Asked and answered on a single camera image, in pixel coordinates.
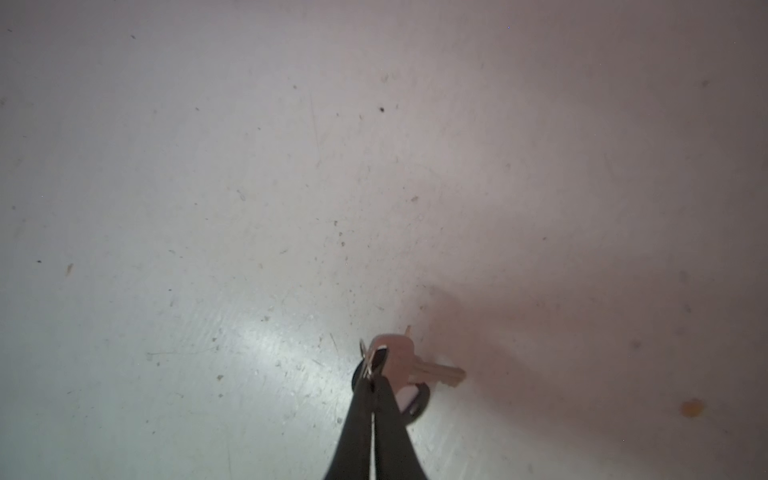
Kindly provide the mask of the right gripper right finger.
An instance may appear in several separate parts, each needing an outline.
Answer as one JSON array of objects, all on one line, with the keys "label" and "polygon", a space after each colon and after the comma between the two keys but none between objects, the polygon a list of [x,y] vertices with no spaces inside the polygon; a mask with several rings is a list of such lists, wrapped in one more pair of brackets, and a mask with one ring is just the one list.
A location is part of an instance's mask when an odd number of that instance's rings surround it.
[{"label": "right gripper right finger", "polygon": [[427,480],[388,379],[374,377],[372,391],[375,478]]}]

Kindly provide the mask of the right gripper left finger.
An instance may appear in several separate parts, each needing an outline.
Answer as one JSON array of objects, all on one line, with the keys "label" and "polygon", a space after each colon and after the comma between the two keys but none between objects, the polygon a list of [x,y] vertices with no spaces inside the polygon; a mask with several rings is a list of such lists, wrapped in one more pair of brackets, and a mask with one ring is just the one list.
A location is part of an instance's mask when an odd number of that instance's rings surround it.
[{"label": "right gripper left finger", "polygon": [[368,480],[371,467],[373,390],[361,377],[354,389],[325,480]]}]

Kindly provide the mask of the small black key fob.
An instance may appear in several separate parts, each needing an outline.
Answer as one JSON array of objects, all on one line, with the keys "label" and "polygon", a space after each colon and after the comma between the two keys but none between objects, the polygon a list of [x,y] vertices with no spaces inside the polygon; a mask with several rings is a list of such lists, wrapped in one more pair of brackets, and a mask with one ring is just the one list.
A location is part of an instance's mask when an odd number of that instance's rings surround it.
[{"label": "small black key fob", "polygon": [[401,417],[406,425],[418,420],[427,409],[430,386],[437,383],[458,387],[466,372],[454,366],[423,360],[416,354],[410,328],[405,332],[387,333],[369,343],[360,342],[361,361],[356,367],[351,388],[365,374],[377,374],[389,380]]}]

